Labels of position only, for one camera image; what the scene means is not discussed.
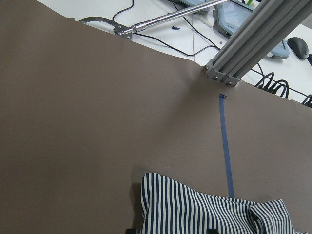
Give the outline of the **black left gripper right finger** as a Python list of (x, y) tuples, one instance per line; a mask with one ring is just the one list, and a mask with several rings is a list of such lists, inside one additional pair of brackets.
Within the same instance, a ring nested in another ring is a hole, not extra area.
[(218, 234), (218, 230), (217, 229), (208, 229), (207, 234)]

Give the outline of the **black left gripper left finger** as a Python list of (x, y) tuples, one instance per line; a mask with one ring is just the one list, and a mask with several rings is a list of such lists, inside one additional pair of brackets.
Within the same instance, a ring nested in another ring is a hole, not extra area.
[(136, 234), (136, 229), (135, 228), (126, 229), (125, 234)]

